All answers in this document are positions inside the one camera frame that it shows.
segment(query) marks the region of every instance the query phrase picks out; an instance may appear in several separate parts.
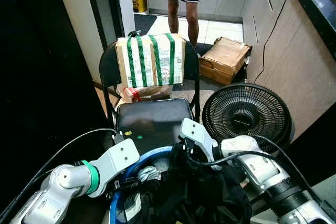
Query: blue bucket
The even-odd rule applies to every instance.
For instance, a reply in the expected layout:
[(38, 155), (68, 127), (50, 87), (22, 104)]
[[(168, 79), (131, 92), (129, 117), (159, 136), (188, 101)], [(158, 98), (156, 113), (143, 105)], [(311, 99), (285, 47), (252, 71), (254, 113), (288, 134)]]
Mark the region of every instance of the blue bucket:
[[(126, 169), (126, 171), (122, 175), (122, 178), (121, 178), (120, 182), (125, 181), (129, 177), (134, 177), (138, 173), (138, 171), (140, 169), (142, 169), (144, 165), (146, 165), (146, 163), (148, 161), (151, 161), (151, 160), (153, 160), (155, 158), (158, 158), (158, 157), (167, 157), (169, 155), (169, 153), (171, 152), (171, 150), (172, 150), (171, 146), (166, 146), (166, 147), (156, 148), (154, 150), (151, 150), (151, 151), (143, 154), (140, 157), (138, 162), (136, 162), (134, 165), (132, 165), (132, 166), (130, 166), (129, 168)], [(118, 207), (119, 207), (118, 204), (120, 206), (123, 205), (123, 204), (119, 203), (119, 198), (121, 197), (121, 194), (122, 194), (122, 192), (118, 191), (113, 195), (113, 199), (112, 199), (111, 206), (110, 206), (110, 218), (109, 218), (110, 224), (122, 224), (122, 223), (124, 223), (124, 222), (120, 222), (117, 219), (117, 212), (120, 212), (118, 210)]]

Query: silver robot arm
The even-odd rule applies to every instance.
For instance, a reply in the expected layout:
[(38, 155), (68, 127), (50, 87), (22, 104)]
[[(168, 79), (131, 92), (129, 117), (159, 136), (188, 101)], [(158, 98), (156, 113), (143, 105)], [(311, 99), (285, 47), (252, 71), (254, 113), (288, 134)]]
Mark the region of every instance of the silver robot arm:
[(100, 196), (109, 181), (139, 158), (134, 142), (126, 139), (97, 160), (56, 167), (10, 224), (61, 223), (72, 198), (84, 194), (92, 198)]
[[(218, 153), (222, 157), (244, 151), (264, 153), (257, 141), (250, 136), (226, 139), (218, 145), (202, 125), (190, 119), (183, 120), (180, 136), (199, 146), (209, 162), (214, 161)], [(316, 201), (309, 200), (303, 194), (302, 189), (290, 179), (288, 173), (277, 162), (250, 154), (239, 156), (236, 161), (243, 168), (256, 192), (267, 196), (270, 208), (278, 216), (278, 223), (335, 224)], [(212, 168), (217, 170), (218, 166), (212, 166)]]

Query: power cord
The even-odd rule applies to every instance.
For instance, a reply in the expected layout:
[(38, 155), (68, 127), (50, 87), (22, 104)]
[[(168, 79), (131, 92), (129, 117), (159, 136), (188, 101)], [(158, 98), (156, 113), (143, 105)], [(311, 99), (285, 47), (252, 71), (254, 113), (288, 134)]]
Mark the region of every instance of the power cord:
[(253, 83), (256, 83), (256, 81), (257, 81), (257, 79), (259, 78), (259, 76), (265, 71), (265, 46), (266, 46), (266, 44), (267, 44), (267, 42), (269, 41), (269, 39), (271, 38), (271, 36), (272, 36), (272, 34), (273, 34), (273, 31), (274, 31), (274, 29), (275, 29), (275, 27), (276, 27), (276, 25), (277, 25), (277, 22), (278, 22), (278, 20), (279, 20), (279, 18), (280, 18), (280, 15), (281, 15), (281, 13), (282, 13), (282, 10), (284, 9), (284, 6), (285, 6), (285, 3), (287, 2), (287, 0), (285, 0), (284, 2), (283, 2), (283, 4), (282, 4), (282, 7), (281, 7), (281, 10), (280, 10), (280, 12), (279, 12), (279, 14), (278, 14), (278, 17), (277, 17), (277, 19), (275, 20), (275, 23), (274, 23), (274, 25), (273, 25), (273, 28), (272, 28), (272, 31), (271, 31), (271, 33), (269, 34), (269, 36), (268, 36), (268, 38), (267, 38), (267, 40), (266, 40), (266, 42), (264, 43), (264, 46), (263, 46), (263, 53), (262, 53), (262, 71), (257, 75), (257, 77), (254, 79), (254, 82)]
[[(322, 200), (317, 193), (315, 193), (315, 191), (311, 188), (311, 186), (309, 185), (309, 183), (307, 182), (306, 178), (304, 177), (304, 175), (300, 172), (300, 170), (297, 168), (297, 166), (293, 163), (293, 161), (290, 159), (290, 157), (282, 150), (282, 148), (280, 146), (278, 146), (276, 143), (274, 143), (273, 141), (271, 141), (270, 139), (264, 137), (264, 136), (260, 136), (260, 135), (252, 135), (252, 137), (258, 137), (261, 138), (265, 141), (267, 141), (268, 143), (270, 143), (271, 145), (273, 145), (275, 148), (277, 148), (283, 155), (284, 157), (288, 160), (288, 162), (291, 164), (291, 166), (295, 169), (295, 171), (300, 175), (301, 179), (303, 180), (303, 182), (306, 185), (306, 190), (309, 192), (309, 194), (311, 195), (311, 197), (323, 208), (323, 210), (329, 215), (329, 216), (336, 216), (336, 211), (335, 209), (326, 201), (326, 200)], [(243, 155), (248, 155), (248, 154), (252, 154), (252, 155), (258, 155), (258, 156), (262, 156), (262, 157), (266, 157), (268, 159), (274, 160), (276, 162), (279, 162), (277, 158), (269, 155), (269, 154), (265, 154), (265, 153), (261, 153), (261, 152), (254, 152), (254, 151), (245, 151), (245, 152), (239, 152), (236, 154), (233, 154), (229, 157), (225, 157), (213, 162), (199, 162), (196, 161), (194, 159), (191, 158), (190, 156), (190, 150), (193, 148), (194, 143), (186, 140), (185, 145), (187, 146), (186, 148), (186, 153), (187, 153), (187, 158), (193, 162), (194, 164), (197, 164), (199, 166), (213, 166), (213, 165), (219, 165), (221, 163), (227, 162), (229, 160), (238, 158), (240, 156)]]
[(199, 161), (196, 161), (194, 160), (191, 156), (190, 156), (190, 151), (189, 151), (189, 148), (187, 148), (187, 158), (193, 162), (194, 164), (196, 165), (199, 165), (199, 166), (213, 166), (213, 165), (220, 165), (222, 163), (225, 163), (229, 160), (233, 160), (233, 159), (236, 159), (240, 156), (243, 156), (243, 155), (257, 155), (257, 156), (262, 156), (262, 157), (266, 157), (268, 159), (271, 159), (271, 160), (274, 160), (274, 161), (277, 161), (277, 159), (269, 154), (265, 154), (265, 153), (262, 153), (262, 152), (254, 152), (254, 151), (245, 151), (245, 152), (238, 152), (236, 154), (233, 154), (229, 157), (224, 157), (222, 159), (219, 159), (219, 160), (216, 160), (216, 161), (212, 161), (212, 162), (199, 162)]
[(273, 141), (271, 141), (270, 139), (268, 139), (267, 137), (264, 137), (264, 136), (252, 135), (252, 137), (261, 138), (262, 140), (265, 140), (268, 143), (270, 143), (271, 145), (273, 145), (274, 147), (276, 147), (282, 153), (282, 155), (287, 159), (287, 161), (290, 163), (290, 165), (295, 169), (297, 174), (299, 174), (302, 181), (305, 183), (305, 185), (307, 187), (306, 189), (310, 193), (311, 197), (319, 204), (322, 202), (322, 199), (311, 188), (311, 186), (309, 185), (309, 183), (306, 180), (306, 178), (304, 177), (304, 175), (300, 172), (300, 170), (297, 168), (297, 166), (293, 163), (293, 161), (290, 159), (290, 157), (282, 150), (282, 148), (279, 145), (277, 145), (276, 143), (274, 143)]
[(53, 161), (53, 159), (60, 153), (62, 152), (66, 147), (68, 147), (69, 145), (71, 145), (72, 143), (74, 143), (75, 141), (81, 139), (83, 136), (86, 136), (88, 134), (91, 134), (93, 132), (97, 132), (97, 131), (110, 131), (113, 132), (114, 134), (116, 134), (116, 131), (114, 129), (111, 128), (100, 128), (100, 129), (95, 129), (89, 132), (86, 132), (84, 134), (81, 134), (80, 136), (77, 136), (75, 139), (71, 140), (69, 143), (67, 143), (66, 145), (64, 145), (58, 152), (56, 152), (45, 164), (44, 166), (42, 166), (42, 168), (32, 177), (32, 179), (28, 182), (28, 184), (24, 187), (24, 189), (21, 191), (21, 193), (12, 200), (12, 202), (6, 207), (6, 209), (1, 213), (0, 215), (0, 223), (3, 222), (3, 220), (5, 218), (7, 218), (7, 216), (9, 215), (9, 213), (13, 210), (13, 208), (15, 207), (15, 205), (18, 203), (18, 201), (22, 198), (22, 196), (24, 195), (24, 193), (28, 190), (28, 188), (30, 186), (32, 186), (34, 184), (34, 182), (36, 182), (36, 180), (38, 180), (39, 178), (41, 178), (45, 173), (43, 173), (43, 171), (46, 169), (46, 167), (50, 164), (51, 161)]
[(55, 168), (50, 169), (50, 170), (48, 170), (48, 171), (46, 171), (46, 172), (40, 174), (40, 175), (33, 181), (33, 184), (34, 184), (36, 181), (38, 181), (40, 178), (43, 178), (43, 177), (49, 175), (49, 173), (51, 173), (54, 169), (55, 169)]

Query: black chair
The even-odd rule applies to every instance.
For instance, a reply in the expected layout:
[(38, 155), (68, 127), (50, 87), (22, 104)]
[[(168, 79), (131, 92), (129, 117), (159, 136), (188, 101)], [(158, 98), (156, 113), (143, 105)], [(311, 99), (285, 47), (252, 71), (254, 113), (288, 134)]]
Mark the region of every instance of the black chair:
[(184, 98), (126, 103), (115, 111), (108, 91), (108, 87), (114, 86), (116, 90), (117, 84), (121, 83), (115, 44), (116, 42), (105, 50), (99, 65), (109, 123), (118, 131), (132, 131), (130, 138), (135, 142), (140, 154), (178, 142), (182, 120), (200, 120), (198, 57), (194, 47), (186, 41), (184, 79), (195, 82), (195, 94), (190, 103)]

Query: open cardboard box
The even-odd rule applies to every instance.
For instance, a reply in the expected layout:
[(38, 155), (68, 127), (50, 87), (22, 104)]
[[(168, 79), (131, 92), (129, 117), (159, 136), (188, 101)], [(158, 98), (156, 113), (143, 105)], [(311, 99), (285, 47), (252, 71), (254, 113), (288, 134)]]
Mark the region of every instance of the open cardboard box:
[(202, 76), (222, 84), (230, 84), (244, 64), (245, 57), (252, 47), (221, 37), (216, 44), (199, 60)]

